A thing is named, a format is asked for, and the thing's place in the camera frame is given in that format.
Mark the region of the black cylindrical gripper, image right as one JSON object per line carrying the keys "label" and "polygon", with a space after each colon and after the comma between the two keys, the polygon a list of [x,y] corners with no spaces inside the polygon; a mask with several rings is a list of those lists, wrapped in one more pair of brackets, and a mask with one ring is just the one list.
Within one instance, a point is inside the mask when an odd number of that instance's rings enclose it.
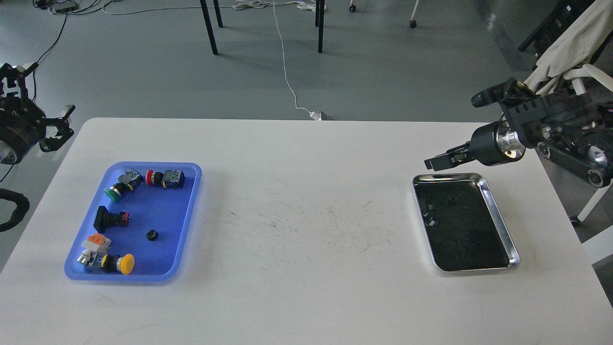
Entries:
{"label": "black cylindrical gripper, image right", "polygon": [[470,142],[453,147],[423,163],[427,170],[450,170],[475,159],[486,166],[513,163],[523,158],[526,148],[506,121],[478,127]]}

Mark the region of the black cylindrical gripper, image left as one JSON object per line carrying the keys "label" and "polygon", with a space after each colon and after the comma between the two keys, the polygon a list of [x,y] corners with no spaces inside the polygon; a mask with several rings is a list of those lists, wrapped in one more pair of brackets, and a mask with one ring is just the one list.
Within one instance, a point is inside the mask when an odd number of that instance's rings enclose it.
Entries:
{"label": "black cylindrical gripper, image left", "polygon": [[[25,66],[4,63],[0,68],[2,164],[20,163],[35,144],[39,144],[43,152],[59,151],[74,135],[69,118],[75,111],[75,105],[66,105],[57,118],[46,118],[38,107],[27,105],[31,99],[25,79],[35,72],[38,66],[37,62]],[[46,136],[48,127],[57,130],[55,135]]]}

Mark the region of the black robot arm, image right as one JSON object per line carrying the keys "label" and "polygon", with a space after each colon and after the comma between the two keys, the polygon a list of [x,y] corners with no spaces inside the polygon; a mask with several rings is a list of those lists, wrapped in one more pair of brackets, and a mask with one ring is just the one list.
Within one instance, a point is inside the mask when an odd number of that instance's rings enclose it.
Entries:
{"label": "black robot arm, image right", "polygon": [[442,171],[478,161],[486,166],[519,161],[528,149],[597,188],[612,181],[612,112],[584,94],[560,90],[538,95],[510,78],[478,92],[473,107],[499,104],[499,120],[478,127],[465,144],[425,160]]}

